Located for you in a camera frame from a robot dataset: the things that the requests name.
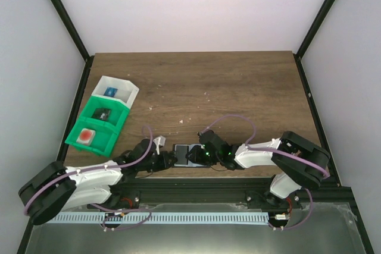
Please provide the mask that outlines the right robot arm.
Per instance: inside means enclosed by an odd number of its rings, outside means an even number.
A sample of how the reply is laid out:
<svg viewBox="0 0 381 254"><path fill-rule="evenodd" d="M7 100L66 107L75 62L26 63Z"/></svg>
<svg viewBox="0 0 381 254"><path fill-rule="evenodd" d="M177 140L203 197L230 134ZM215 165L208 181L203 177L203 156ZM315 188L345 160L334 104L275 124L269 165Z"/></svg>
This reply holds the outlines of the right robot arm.
<svg viewBox="0 0 381 254"><path fill-rule="evenodd" d="M271 208L280 207L301 188L318 189L329 177L326 170L329 153L292 131L264 143L230 145L208 130L199 134L199 143L188 148L185 158L192 164L206 167L220 164L231 171L277 166L282 172L273 177L268 190L260 195Z"/></svg>

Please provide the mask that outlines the black leather card holder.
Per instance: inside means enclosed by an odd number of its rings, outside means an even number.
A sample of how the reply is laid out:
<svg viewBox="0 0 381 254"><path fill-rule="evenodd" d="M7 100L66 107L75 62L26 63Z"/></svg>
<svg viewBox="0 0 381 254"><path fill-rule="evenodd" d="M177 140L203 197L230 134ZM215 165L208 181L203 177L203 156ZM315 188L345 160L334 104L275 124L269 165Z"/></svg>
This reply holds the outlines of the black leather card holder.
<svg viewBox="0 0 381 254"><path fill-rule="evenodd" d="M196 164L187 159L186 154L195 146L200 146L200 144L175 144L173 145L173 151L176 153L177 162L174 167L177 168L206 168L207 166Z"/></svg>

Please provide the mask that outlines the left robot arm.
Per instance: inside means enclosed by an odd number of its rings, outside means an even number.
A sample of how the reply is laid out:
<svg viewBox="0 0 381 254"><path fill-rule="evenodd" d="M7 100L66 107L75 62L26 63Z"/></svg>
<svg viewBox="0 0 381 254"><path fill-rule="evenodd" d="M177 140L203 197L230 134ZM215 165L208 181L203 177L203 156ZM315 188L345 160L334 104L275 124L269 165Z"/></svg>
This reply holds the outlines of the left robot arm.
<svg viewBox="0 0 381 254"><path fill-rule="evenodd" d="M18 195L24 214L34 225L44 224L59 212L97 204L114 209L121 204L121 193L113 189L137 173L167 170L177 162L174 151L163 151L163 138L143 139L134 149L97 165L66 167L55 161L30 179Z"/></svg>

